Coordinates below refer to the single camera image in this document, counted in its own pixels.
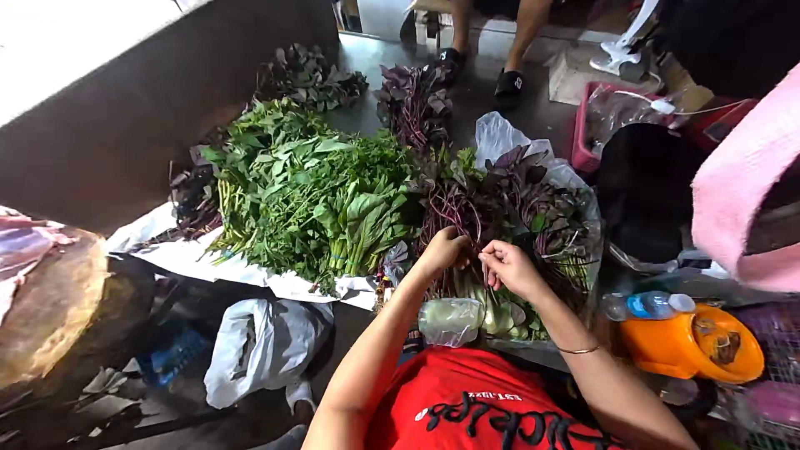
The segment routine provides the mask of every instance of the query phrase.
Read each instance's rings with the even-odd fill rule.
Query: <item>person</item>
[[[429,347],[395,368],[431,281],[463,267],[471,247],[448,227],[431,240],[390,301],[345,355],[305,450],[327,448],[698,448],[659,398],[611,355],[553,293],[519,248],[493,241],[479,255],[488,284],[531,302],[601,431],[556,407],[541,380],[477,348]]]
[[[453,46],[442,50],[439,60],[452,70],[454,77],[466,63],[470,49],[470,16],[473,3],[486,14],[501,13],[506,6],[517,0],[450,0],[453,14]],[[518,0],[516,11],[517,32],[511,44],[506,65],[498,77],[494,91],[500,107],[511,108],[519,104],[522,94],[522,56],[536,37],[539,27],[547,21],[553,0]]]

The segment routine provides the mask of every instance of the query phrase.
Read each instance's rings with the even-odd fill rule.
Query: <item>plastic crate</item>
[[[595,89],[604,86],[610,89],[627,90],[642,94],[650,100],[662,98],[658,95],[645,94],[642,90],[633,89],[627,86],[620,86],[609,82],[588,82],[583,91],[581,104],[578,106],[578,113],[575,115],[575,131],[572,140],[572,167],[586,173],[594,172],[600,167],[600,157],[592,153],[586,146],[586,111],[589,109],[589,97]]]

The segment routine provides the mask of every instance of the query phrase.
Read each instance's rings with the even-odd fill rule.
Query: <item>black bag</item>
[[[706,156],[660,125],[620,128],[598,170],[606,238],[645,263],[675,259],[683,249],[680,227],[692,218],[691,181]]]

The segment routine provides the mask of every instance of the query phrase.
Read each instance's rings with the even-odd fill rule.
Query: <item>pink towel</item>
[[[800,291],[800,243],[744,256],[770,188],[800,155],[800,65],[719,144],[694,177],[694,244],[740,282]]]

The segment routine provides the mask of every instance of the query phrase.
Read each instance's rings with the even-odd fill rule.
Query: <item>hand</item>
[[[447,227],[436,233],[414,268],[434,279],[448,267],[464,268],[470,263],[465,250],[469,248],[469,236],[456,237],[455,227]]]
[[[494,240],[478,258],[484,264],[483,270],[489,272],[489,285],[495,291],[505,284],[514,294],[531,303],[555,297],[553,290],[521,248]]]

